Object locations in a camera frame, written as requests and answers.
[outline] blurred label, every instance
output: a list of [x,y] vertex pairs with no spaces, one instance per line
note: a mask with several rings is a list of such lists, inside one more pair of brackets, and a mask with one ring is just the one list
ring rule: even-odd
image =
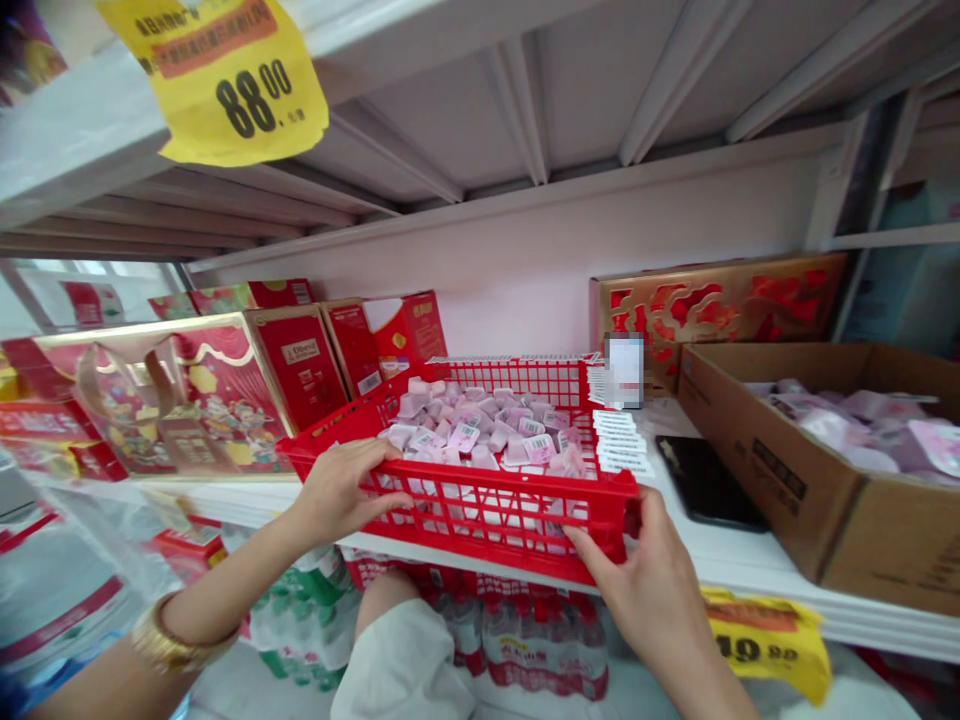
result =
[[815,612],[771,597],[700,588],[720,654],[738,677],[784,680],[820,706],[833,682]]
[[254,165],[309,150],[329,111],[276,0],[110,0],[97,7],[150,78],[181,163]]
[[643,336],[612,332],[604,339],[606,406],[617,410],[643,407]]

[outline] person's right hand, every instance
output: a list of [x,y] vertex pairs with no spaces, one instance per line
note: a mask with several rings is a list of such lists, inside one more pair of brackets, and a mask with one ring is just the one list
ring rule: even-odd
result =
[[693,561],[657,490],[640,488],[640,538],[623,565],[615,565],[578,528],[564,532],[576,546],[613,619],[648,665],[690,653],[716,652]]

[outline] red plastic basket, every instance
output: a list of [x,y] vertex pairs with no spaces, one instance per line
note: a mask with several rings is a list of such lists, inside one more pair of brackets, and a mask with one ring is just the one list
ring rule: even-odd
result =
[[628,471],[614,475],[596,464],[594,406],[587,400],[586,366],[577,357],[435,358],[384,382],[296,438],[282,440],[279,450],[305,479],[317,457],[335,443],[375,437],[388,427],[408,380],[417,375],[431,382],[458,380],[488,392],[512,387],[568,410],[581,431],[588,472],[596,480],[534,474],[536,469],[526,468],[508,472],[386,462],[361,489],[371,495],[403,490],[415,506],[387,513],[364,532],[591,585],[593,579],[561,525],[586,530],[614,562],[625,559],[624,510],[636,498],[637,484]]

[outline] gold bracelet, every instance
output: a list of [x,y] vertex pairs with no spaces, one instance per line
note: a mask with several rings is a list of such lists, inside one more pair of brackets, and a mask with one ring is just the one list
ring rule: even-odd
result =
[[240,635],[240,626],[220,642],[210,645],[186,643],[163,624],[160,615],[164,606],[177,593],[160,598],[147,610],[130,632],[133,649],[161,675],[169,672],[188,673],[202,670],[233,647]]

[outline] yellow price tag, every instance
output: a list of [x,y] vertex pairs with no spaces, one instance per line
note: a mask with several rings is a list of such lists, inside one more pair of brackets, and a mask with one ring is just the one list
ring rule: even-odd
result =
[[739,677],[785,680],[820,706],[833,682],[817,613],[787,600],[700,588],[720,653]]
[[161,155],[222,167],[279,160],[323,137],[310,53],[276,0],[97,3],[150,77],[171,139]]

